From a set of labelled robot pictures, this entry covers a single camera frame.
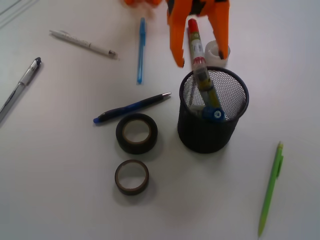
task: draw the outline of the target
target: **black and blue pen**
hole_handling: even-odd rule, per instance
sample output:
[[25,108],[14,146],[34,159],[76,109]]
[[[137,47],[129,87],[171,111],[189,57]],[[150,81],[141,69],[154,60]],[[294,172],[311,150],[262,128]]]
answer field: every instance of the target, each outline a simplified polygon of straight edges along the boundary
[[149,98],[147,98],[145,100],[138,101],[138,102],[133,103],[133,104],[131,104],[129,106],[119,107],[119,108],[116,108],[116,109],[112,109],[112,110],[106,111],[106,112],[102,113],[100,116],[98,116],[97,118],[93,119],[93,122],[95,124],[99,124],[99,123],[108,121],[110,119],[116,118],[118,116],[130,113],[132,111],[135,111],[135,110],[138,110],[138,109],[142,109],[144,107],[147,107],[147,106],[149,106],[151,104],[154,104],[154,103],[157,103],[157,102],[163,100],[164,97],[167,97],[169,95],[171,95],[171,92],[167,92],[167,93],[160,94],[160,95],[157,95],[157,96],[149,97]]

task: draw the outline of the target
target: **green pen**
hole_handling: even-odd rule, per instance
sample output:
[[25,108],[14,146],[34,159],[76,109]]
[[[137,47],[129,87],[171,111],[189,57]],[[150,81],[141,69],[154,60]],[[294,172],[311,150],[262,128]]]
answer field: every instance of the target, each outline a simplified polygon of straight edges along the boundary
[[263,202],[263,207],[262,207],[260,222],[259,222],[258,237],[261,236],[266,225],[272,193],[275,188],[276,179],[279,177],[282,161],[284,159],[284,156],[282,156],[283,148],[284,148],[283,143],[279,142],[278,147],[276,149],[275,157],[274,157],[274,162],[271,170],[268,188],[266,190],[265,197],[264,197],[264,202]]

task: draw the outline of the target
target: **roll of tape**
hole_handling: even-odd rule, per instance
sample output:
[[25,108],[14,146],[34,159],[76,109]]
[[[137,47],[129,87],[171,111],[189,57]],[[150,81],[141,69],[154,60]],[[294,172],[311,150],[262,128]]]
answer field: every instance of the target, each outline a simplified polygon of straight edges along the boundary
[[224,68],[227,65],[230,55],[230,47],[228,46],[228,57],[221,59],[219,57],[219,47],[216,41],[211,41],[205,46],[204,57],[207,66]]
[[[137,165],[141,166],[144,169],[144,171],[145,171],[145,179],[143,180],[143,182],[139,186],[137,186],[135,188],[125,188],[124,186],[122,186],[120,184],[119,172],[120,172],[121,168],[123,168],[125,165],[132,164],[132,163],[133,164],[137,164]],[[137,195],[137,194],[143,192],[146,189],[146,187],[148,186],[148,183],[149,183],[149,171],[148,171],[147,166],[143,162],[138,161],[138,160],[127,160],[127,161],[124,161],[123,163],[121,163],[117,167],[117,169],[115,170],[114,180],[115,180],[116,186],[118,187],[120,192],[123,193],[124,195],[128,195],[128,196]]]
[[[127,124],[135,120],[143,121],[149,127],[149,135],[143,141],[133,142],[127,139],[125,136],[125,128]],[[144,154],[155,146],[158,137],[158,128],[155,121],[148,115],[134,113],[126,116],[118,123],[116,126],[115,135],[120,147],[125,152],[129,154]]]

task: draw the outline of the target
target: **pen holder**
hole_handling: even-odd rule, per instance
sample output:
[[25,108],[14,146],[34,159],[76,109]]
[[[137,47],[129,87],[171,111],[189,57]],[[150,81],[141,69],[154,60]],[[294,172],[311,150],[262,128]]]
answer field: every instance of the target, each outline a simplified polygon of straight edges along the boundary
[[249,104],[248,89],[240,77],[220,67],[207,69],[225,114],[224,121],[213,122],[191,112],[191,105],[205,105],[193,72],[183,79],[179,92],[179,137],[186,147],[202,154],[217,152],[229,142]]

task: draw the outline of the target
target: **small white container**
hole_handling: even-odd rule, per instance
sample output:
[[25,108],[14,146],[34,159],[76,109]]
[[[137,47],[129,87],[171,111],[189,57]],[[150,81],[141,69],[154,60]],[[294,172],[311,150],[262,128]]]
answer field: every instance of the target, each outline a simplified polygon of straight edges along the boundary
[[230,47],[228,46],[228,57],[226,59],[220,59],[219,57],[219,47],[217,42],[211,41],[205,46],[204,57],[207,66],[214,66],[225,68],[230,55]]

